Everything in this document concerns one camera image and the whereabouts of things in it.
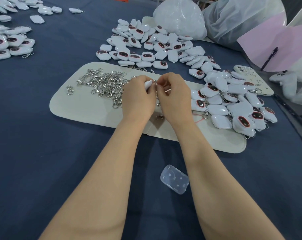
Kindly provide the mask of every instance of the forearm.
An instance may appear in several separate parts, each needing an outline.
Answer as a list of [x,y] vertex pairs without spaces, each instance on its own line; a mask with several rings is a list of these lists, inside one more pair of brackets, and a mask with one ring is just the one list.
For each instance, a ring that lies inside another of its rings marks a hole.
[[283,239],[194,123],[175,128],[206,239]]
[[144,125],[122,121],[40,239],[120,239]]

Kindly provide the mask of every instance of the black pen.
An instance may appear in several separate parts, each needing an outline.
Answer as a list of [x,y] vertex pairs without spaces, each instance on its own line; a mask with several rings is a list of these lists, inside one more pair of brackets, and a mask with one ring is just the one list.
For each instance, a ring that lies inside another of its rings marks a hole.
[[275,56],[276,52],[279,50],[278,47],[276,47],[272,54],[269,56],[268,60],[263,64],[262,68],[261,68],[261,71],[263,71],[263,69],[266,67],[266,65],[269,63],[269,61],[272,59],[273,56]]
[[274,94],[273,97],[281,104],[302,126],[302,118],[298,115],[280,96]]

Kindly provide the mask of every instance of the blue table surface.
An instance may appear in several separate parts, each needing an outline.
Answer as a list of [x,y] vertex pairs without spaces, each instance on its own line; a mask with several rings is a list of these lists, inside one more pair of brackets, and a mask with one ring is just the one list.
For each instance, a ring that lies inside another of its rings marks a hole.
[[[142,20],[153,14],[153,8],[134,2],[43,1],[62,7],[63,13],[44,16],[45,24],[37,25],[29,19],[36,10],[19,11],[5,23],[30,25],[28,37],[36,45],[27,59],[0,61],[0,239],[37,239],[114,131],[53,115],[51,97],[82,65],[98,61],[95,52],[112,35],[119,18]],[[69,7],[85,13],[72,14]],[[202,45],[223,69],[248,65],[238,52],[206,42],[194,44]],[[204,83],[188,69],[177,62],[155,71]],[[302,239],[302,140],[274,100],[264,100],[278,123],[249,139],[244,152],[217,154],[285,238]],[[160,181],[168,164],[187,173],[179,144],[142,135],[123,239],[204,239],[191,188],[178,195]]]

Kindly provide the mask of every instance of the hand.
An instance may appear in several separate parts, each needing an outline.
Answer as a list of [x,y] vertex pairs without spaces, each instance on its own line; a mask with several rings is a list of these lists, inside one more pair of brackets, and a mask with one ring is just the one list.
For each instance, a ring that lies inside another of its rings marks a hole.
[[157,80],[157,95],[165,118],[173,129],[194,122],[191,112],[191,90],[179,74],[162,75]]
[[138,121],[145,125],[153,114],[156,104],[156,85],[153,82],[146,91],[144,83],[149,80],[150,77],[141,75],[124,85],[122,94],[124,120]]

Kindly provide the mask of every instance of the person's left hand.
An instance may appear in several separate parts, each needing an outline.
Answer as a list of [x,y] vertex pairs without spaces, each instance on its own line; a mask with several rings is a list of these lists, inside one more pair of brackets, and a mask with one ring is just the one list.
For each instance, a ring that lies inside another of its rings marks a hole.
[[146,91],[144,83],[150,77],[141,75],[124,85],[122,94],[123,119],[147,123],[156,104],[156,84],[153,82]]

